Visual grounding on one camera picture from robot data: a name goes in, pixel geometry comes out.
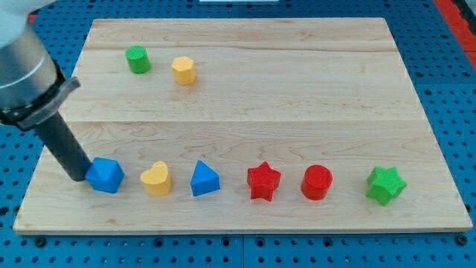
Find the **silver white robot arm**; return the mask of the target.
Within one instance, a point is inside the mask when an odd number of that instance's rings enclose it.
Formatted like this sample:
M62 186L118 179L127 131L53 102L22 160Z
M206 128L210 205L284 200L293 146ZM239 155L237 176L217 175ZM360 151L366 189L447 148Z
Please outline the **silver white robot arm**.
M59 114L77 88L52 60L28 15L52 0L1 1L1 123L33 129L65 172L83 181L91 161Z

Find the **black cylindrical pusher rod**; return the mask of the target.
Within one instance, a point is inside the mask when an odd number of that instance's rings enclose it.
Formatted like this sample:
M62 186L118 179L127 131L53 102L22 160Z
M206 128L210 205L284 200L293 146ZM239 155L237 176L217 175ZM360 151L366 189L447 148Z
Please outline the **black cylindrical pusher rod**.
M72 180L86 179L91 161L61 114L56 112L34 130Z

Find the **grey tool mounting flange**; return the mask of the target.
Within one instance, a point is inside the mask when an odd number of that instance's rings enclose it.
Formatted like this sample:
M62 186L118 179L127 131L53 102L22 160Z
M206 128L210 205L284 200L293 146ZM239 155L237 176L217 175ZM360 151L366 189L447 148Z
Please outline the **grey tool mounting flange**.
M57 78L46 93L42 93L26 106L15 109L1 108L1 125L29 130L49 119L58 111L65 99L80 87L80 82L76 77L66 79L60 67L56 66L56 68Z

